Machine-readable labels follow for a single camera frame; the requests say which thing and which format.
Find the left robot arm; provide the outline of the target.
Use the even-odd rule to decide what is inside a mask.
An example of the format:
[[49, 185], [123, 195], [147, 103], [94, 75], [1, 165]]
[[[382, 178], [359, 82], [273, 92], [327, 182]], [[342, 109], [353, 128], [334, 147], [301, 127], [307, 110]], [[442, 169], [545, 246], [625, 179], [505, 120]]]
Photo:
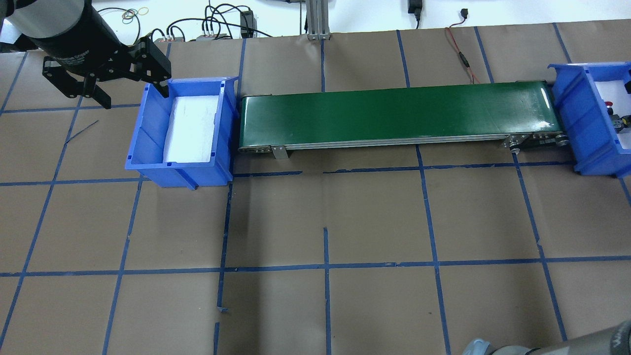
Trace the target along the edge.
[[112, 105], [99, 83], [126, 78], [169, 97], [171, 63], [151, 36], [124, 44], [90, 0], [4, 0], [5, 18], [46, 54], [41, 74], [68, 98]]

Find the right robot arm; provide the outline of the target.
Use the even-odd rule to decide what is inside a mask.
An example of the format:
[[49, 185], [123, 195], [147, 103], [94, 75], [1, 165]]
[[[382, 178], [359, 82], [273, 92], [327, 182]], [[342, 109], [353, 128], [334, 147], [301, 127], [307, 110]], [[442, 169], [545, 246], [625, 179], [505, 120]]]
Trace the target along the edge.
[[631, 321], [543, 348], [503, 346], [495, 348], [488, 341], [474, 339], [464, 355], [629, 355]]

